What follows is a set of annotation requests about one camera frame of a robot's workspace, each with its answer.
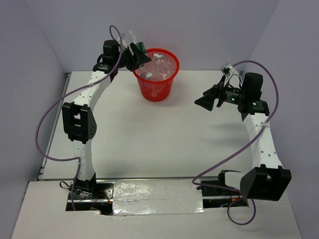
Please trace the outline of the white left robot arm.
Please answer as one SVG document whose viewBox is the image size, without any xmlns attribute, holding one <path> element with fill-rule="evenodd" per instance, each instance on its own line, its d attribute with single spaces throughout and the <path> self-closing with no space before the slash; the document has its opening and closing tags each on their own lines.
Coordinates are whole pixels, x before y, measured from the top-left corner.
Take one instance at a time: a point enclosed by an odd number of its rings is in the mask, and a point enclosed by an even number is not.
<svg viewBox="0 0 319 239">
<path fill-rule="evenodd" d="M 97 132 L 93 110 L 104 90 L 121 68 L 134 71 L 150 62 L 143 42 L 125 43 L 106 40 L 103 53 L 93 67 L 88 87 L 72 102 L 62 105 L 63 129 L 71 141 L 75 157 L 80 159 L 73 192 L 93 198 L 98 192 L 96 173 L 92 163 L 92 139 Z"/>
</svg>

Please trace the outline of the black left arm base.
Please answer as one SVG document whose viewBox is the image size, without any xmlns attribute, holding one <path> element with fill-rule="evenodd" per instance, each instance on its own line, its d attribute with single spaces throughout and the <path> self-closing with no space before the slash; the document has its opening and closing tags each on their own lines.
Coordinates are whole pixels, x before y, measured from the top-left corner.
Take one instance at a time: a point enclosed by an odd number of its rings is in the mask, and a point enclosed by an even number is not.
<svg viewBox="0 0 319 239">
<path fill-rule="evenodd" d="M 100 215 L 111 216 L 113 214 L 113 183 L 98 183 L 93 194 L 87 192 L 71 193 L 67 198 L 66 211 L 96 211 Z"/>
</svg>

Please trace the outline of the clear bottle white cap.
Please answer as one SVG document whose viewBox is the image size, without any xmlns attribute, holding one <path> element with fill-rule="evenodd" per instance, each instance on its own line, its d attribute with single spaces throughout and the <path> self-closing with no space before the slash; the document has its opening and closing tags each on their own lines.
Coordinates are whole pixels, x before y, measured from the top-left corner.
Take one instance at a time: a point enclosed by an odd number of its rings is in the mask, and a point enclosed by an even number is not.
<svg viewBox="0 0 319 239">
<path fill-rule="evenodd" d="M 159 54 L 155 53 L 152 57 L 151 62 L 147 64 L 147 73 L 146 78 L 150 81 L 158 81 L 159 75 L 158 75 L 158 57 Z"/>
</svg>

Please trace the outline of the blue label plastic bottle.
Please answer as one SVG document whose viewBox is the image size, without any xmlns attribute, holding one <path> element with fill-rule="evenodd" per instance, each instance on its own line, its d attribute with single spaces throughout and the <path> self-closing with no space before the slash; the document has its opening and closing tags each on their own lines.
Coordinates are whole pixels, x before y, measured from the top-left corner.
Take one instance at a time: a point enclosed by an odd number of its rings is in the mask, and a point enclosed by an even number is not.
<svg viewBox="0 0 319 239">
<path fill-rule="evenodd" d="M 148 80 L 148 81 L 152 81 L 153 80 L 152 72 L 142 72 L 142 73 L 139 74 L 139 77 L 144 79 L 144 80 Z"/>
</svg>

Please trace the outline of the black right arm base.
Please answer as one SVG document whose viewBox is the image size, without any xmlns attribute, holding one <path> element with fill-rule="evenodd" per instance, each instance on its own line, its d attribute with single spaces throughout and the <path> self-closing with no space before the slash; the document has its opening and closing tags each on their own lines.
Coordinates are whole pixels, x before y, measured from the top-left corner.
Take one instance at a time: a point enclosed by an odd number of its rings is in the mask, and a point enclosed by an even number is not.
<svg viewBox="0 0 319 239">
<path fill-rule="evenodd" d="M 216 187 L 205 187 L 205 186 L 197 186 L 196 189 L 201 191 L 203 197 L 217 197 L 217 196 L 226 196 L 229 198 L 238 198 L 241 197 L 241 193 L 239 191 L 229 190 L 229 187 L 222 184 L 217 178 L 210 178 L 200 180 L 201 184 L 209 184 L 209 185 L 217 185 L 226 187 L 227 189 L 221 189 Z"/>
</svg>

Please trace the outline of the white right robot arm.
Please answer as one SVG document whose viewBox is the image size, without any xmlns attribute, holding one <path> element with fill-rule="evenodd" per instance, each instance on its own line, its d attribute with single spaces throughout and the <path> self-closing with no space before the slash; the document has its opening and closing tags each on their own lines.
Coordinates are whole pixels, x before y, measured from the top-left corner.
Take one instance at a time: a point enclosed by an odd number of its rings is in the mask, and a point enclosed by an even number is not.
<svg viewBox="0 0 319 239">
<path fill-rule="evenodd" d="M 215 187 L 223 195 L 231 191 L 240 192 L 245 199 L 278 201 L 292 179 L 289 169 L 285 169 L 279 160 L 274 146 L 270 118 L 266 101 L 261 100 L 263 76 L 257 73 L 245 74 L 240 88 L 230 86 L 231 76 L 222 76 L 221 80 L 203 93 L 195 101 L 209 111 L 221 107 L 223 103 L 237 106 L 248 135 L 248 146 L 252 151 L 252 168 L 247 173 L 236 170 L 223 170 L 216 183 L 205 184 Z"/>
</svg>

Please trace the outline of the green label plastic bottle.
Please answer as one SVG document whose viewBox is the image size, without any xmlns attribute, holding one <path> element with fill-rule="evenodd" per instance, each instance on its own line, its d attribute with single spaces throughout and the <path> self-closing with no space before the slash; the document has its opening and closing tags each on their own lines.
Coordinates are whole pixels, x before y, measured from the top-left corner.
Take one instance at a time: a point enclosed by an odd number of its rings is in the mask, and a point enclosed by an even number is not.
<svg viewBox="0 0 319 239">
<path fill-rule="evenodd" d="M 135 32 L 133 30 L 129 30 L 128 33 L 129 33 L 131 42 L 134 43 L 136 45 L 136 47 L 143 54 L 145 54 L 147 56 L 148 54 L 147 54 L 147 50 L 145 48 L 145 45 L 142 41 L 140 41 L 140 39 L 137 37 Z M 136 70 L 136 73 L 143 79 L 151 80 L 151 77 L 153 76 L 153 74 L 151 73 L 151 70 L 150 70 L 148 64 L 149 63 L 144 63 L 143 66 L 141 66 L 139 69 Z"/>
</svg>

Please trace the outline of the clear wide-mouth plastic jar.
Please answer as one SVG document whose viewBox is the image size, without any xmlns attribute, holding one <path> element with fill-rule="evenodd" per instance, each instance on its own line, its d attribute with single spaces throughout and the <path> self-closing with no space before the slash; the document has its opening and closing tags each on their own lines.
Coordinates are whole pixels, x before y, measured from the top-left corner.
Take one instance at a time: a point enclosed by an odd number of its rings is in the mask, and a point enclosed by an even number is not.
<svg viewBox="0 0 319 239">
<path fill-rule="evenodd" d="M 169 79 L 174 73 L 174 64 L 170 62 L 164 55 L 159 54 L 158 57 L 158 75 L 159 80 Z"/>
</svg>

